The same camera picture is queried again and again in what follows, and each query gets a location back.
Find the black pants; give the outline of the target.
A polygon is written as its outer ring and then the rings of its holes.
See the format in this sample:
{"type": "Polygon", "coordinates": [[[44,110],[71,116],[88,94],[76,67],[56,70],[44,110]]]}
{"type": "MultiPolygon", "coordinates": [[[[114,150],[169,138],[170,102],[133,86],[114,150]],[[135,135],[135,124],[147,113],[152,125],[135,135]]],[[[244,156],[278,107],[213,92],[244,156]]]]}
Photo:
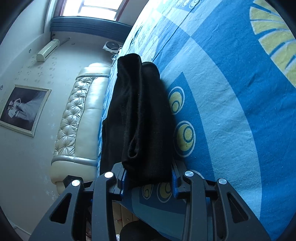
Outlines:
{"type": "Polygon", "coordinates": [[[100,173],[122,163],[133,187],[168,182],[175,120],[157,66],[138,54],[119,57],[107,117],[102,123],[100,173]]]}

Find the cream tufted leather headboard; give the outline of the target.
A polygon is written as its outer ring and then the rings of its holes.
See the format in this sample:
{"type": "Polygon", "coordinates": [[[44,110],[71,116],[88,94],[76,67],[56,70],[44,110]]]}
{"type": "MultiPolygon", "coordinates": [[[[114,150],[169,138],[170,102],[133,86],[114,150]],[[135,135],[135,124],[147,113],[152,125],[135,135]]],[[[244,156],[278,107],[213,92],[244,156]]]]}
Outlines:
{"type": "Polygon", "coordinates": [[[50,177],[58,194],[65,190],[63,180],[81,177],[85,182],[97,175],[98,132],[111,67],[93,63],[75,79],[62,114],[51,161],[50,177]]]}

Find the framed wedding photo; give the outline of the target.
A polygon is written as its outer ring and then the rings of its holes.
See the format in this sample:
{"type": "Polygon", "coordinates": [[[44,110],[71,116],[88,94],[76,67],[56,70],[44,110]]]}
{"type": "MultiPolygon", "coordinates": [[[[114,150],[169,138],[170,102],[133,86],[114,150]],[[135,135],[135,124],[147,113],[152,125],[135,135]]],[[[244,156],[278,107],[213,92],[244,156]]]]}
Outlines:
{"type": "Polygon", "coordinates": [[[51,89],[15,85],[1,109],[1,126],[34,137],[51,89]]]}

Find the blue patterned bed sheet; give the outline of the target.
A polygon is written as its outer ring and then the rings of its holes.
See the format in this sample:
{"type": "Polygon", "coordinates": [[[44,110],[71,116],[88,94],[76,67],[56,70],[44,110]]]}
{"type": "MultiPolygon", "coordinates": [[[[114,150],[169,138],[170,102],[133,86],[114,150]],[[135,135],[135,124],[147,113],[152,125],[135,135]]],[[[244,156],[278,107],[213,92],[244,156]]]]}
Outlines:
{"type": "Polygon", "coordinates": [[[149,1],[120,55],[154,63],[170,154],[235,188],[272,240],[295,240],[295,37],[267,1],[149,1]]]}

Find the small white fan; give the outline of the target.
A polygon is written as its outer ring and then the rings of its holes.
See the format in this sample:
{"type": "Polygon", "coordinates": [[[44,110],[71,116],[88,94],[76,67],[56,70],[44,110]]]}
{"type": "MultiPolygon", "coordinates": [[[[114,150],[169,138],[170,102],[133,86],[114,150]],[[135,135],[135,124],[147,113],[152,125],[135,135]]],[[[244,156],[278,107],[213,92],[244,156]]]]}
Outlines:
{"type": "Polygon", "coordinates": [[[121,47],[122,47],[122,45],[118,44],[117,42],[107,41],[104,44],[103,49],[109,53],[117,54],[121,47]]]}

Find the dark blue curtain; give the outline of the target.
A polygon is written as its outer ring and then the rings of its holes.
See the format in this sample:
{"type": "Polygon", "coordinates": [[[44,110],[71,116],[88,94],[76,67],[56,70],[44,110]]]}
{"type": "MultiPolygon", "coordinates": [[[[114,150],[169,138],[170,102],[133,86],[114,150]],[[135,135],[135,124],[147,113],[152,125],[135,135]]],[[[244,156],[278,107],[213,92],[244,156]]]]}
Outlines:
{"type": "Polygon", "coordinates": [[[99,36],[124,43],[132,26],[116,21],[85,16],[57,16],[52,18],[50,32],[73,32],[99,36]]]}

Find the bright window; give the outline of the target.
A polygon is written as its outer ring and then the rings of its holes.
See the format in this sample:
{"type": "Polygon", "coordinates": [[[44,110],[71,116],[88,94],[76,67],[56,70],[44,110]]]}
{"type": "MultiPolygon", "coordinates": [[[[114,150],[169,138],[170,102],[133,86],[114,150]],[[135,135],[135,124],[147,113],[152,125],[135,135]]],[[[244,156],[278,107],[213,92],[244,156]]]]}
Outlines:
{"type": "Polygon", "coordinates": [[[127,2],[122,0],[64,1],[61,16],[85,16],[115,21],[127,2]]]}

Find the white wall air conditioner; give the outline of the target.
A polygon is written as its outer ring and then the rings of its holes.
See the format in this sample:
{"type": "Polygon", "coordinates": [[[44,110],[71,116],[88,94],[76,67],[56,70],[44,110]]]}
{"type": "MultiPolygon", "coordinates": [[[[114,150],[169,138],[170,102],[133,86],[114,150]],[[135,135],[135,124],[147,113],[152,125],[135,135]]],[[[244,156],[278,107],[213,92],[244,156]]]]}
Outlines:
{"type": "Polygon", "coordinates": [[[53,39],[51,42],[46,44],[36,55],[37,62],[45,62],[52,52],[60,46],[58,39],[53,39]]]}

